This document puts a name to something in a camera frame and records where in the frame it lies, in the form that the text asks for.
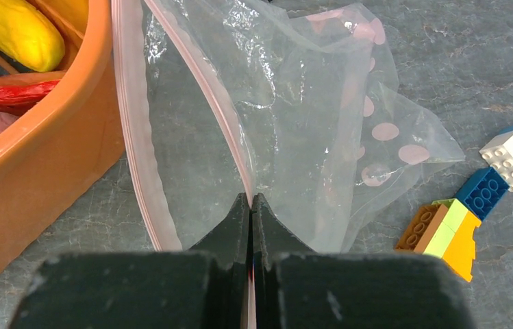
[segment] gray countertop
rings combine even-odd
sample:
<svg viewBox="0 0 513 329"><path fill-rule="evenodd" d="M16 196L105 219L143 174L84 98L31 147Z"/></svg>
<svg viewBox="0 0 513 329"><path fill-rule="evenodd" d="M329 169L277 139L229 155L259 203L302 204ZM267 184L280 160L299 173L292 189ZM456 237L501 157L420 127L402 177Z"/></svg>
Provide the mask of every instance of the gray countertop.
<svg viewBox="0 0 513 329"><path fill-rule="evenodd" d="M291 16L352 1L275 0ZM389 252L421 204L451 197L474 170L478 150L513 124L513 0L372 0L399 72L399 92L436 113L466 161L415 186L359 233L352 252ZM513 328L513 193L475 231L477 260L464 294L480 328ZM151 250L122 158L0 275L4 328L47 256L66 251Z"/></svg>

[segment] orange plastic tub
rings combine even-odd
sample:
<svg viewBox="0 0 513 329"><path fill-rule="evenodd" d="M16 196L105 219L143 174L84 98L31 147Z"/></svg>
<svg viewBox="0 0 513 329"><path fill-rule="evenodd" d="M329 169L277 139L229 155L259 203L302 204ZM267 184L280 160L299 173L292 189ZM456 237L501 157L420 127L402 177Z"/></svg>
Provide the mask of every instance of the orange plastic tub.
<svg viewBox="0 0 513 329"><path fill-rule="evenodd" d="M64 35L67 72L0 134L0 273L124 151L109 1L29 2Z"/></svg>

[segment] plastic bag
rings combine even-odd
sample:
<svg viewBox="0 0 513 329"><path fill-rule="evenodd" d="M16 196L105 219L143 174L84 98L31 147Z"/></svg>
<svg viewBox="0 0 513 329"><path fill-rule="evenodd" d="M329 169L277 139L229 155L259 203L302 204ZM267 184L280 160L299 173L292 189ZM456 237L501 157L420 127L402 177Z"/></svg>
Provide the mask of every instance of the plastic bag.
<svg viewBox="0 0 513 329"><path fill-rule="evenodd" d="M127 155L156 249L188 248L235 196L262 192L319 252L463 160L396 93L379 19L362 5L295 19L260 0L112 2Z"/></svg>

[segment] lime green lego brick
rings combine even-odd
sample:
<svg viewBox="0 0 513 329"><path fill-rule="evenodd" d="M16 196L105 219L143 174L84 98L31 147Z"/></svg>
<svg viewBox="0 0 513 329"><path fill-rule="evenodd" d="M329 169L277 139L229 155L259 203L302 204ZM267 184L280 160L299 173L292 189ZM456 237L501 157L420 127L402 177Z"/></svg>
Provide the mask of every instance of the lime green lego brick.
<svg viewBox="0 0 513 329"><path fill-rule="evenodd" d="M448 225L452 231L457 232L468 213L468 208L458 199L437 200L431 204L443 204L448 207L448 213L442 222Z"/></svg>
<svg viewBox="0 0 513 329"><path fill-rule="evenodd" d="M454 238L455 232L443 222L440 224L436 233L434 233L434 237L431 238L431 241L427 244L427 247L424 250L424 255L430 255L438 258L442 258L446 249L452 242Z"/></svg>

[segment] yellow toy food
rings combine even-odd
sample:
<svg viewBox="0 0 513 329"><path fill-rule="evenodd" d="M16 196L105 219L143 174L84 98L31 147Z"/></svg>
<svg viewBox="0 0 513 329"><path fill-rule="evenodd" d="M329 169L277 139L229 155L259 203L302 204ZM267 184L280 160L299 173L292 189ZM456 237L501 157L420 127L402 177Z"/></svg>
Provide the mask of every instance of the yellow toy food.
<svg viewBox="0 0 513 329"><path fill-rule="evenodd" d="M64 56L64 40L30 3L0 0L0 50L29 69L47 72Z"/></svg>

